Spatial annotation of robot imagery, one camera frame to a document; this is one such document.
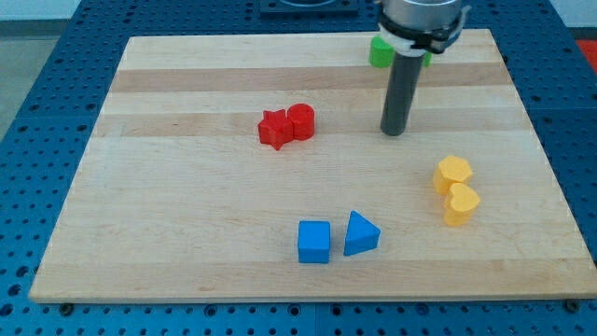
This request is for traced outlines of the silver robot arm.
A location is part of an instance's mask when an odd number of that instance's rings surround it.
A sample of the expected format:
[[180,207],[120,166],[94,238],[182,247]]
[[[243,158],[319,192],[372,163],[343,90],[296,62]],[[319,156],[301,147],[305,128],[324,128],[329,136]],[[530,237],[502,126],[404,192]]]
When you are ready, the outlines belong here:
[[462,0],[382,0],[380,37],[405,57],[441,54],[460,37],[470,9]]

